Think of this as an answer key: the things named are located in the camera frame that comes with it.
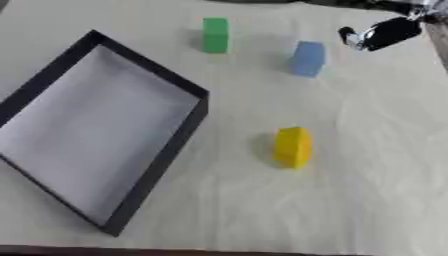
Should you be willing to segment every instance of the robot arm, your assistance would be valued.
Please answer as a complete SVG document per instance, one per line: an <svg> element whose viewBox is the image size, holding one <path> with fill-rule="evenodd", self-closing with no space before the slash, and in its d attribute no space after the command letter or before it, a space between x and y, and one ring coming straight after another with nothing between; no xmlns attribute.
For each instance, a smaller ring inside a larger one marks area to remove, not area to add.
<svg viewBox="0 0 448 256"><path fill-rule="evenodd" d="M419 35L422 32L421 20L432 14L426 9L416 8L408 17L377 23L361 34L357 34L353 28L343 27L339 35L344 44L356 50L375 51Z"/></svg>

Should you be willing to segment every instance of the block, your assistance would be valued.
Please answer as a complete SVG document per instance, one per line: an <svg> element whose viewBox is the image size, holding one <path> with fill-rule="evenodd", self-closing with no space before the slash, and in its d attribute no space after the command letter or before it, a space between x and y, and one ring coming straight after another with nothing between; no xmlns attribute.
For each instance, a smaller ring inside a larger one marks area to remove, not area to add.
<svg viewBox="0 0 448 256"><path fill-rule="evenodd" d="M311 158L311 135L308 129L280 129L274 146L274 159L288 168L301 168Z"/></svg>
<svg viewBox="0 0 448 256"><path fill-rule="evenodd" d="M204 18L203 50L206 53L226 53L229 27L225 18Z"/></svg>
<svg viewBox="0 0 448 256"><path fill-rule="evenodd" d="M293 74L316 77L325 63L324 45L318 42L299 42L291 62Z"/></svg>

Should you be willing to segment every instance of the open box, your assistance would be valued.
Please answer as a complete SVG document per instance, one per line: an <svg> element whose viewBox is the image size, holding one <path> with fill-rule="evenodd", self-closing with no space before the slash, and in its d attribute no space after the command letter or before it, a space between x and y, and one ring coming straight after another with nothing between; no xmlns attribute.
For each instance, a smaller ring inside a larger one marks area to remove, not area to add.
<svg viewBox="0 0 448 256"><path fill-rule="evenodd" d="M208 91L91 31L0 104L0 157L118 236L207 111Z"/></svg>

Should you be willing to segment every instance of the green cube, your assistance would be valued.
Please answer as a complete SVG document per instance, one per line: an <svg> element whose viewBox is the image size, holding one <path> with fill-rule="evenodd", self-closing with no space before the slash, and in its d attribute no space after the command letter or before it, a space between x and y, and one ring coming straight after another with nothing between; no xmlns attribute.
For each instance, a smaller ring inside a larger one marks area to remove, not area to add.
<svg viewBox="0 0 448 256"><path fill-rule="evenodd" d="M229 26L225 18L204 18L203 49L206 53L226 53Z"/></svg>

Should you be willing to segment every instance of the paper sheet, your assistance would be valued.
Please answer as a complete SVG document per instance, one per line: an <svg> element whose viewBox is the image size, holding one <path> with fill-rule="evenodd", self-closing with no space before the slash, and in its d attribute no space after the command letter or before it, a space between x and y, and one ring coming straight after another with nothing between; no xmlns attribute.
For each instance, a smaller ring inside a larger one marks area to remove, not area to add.
<svg viewBox="0 0 448 256"><path fill-rule="evenodd" d="M344 46L337 30L365 29L395 14L303 3L30 2L13 1L0 16L0 35L11 34L1 36L0 54L30 54L4 62L3 81L19 86L56 48L95 27L209 89L211 109L118 239L76 222L2 167L0 198L14 202L0 204L3 243L391 256L448 251L448 79L426 32L369 53ZM80 19L74 9L88 11ZM229 19L229 54L198 50L206 16ZM27 51L36 40L41 51ZM288 71L299 40L326 46L316 79ZM314 156L303 170L283 170L271 160L272 137L294 125L313 133Z"/></svg>

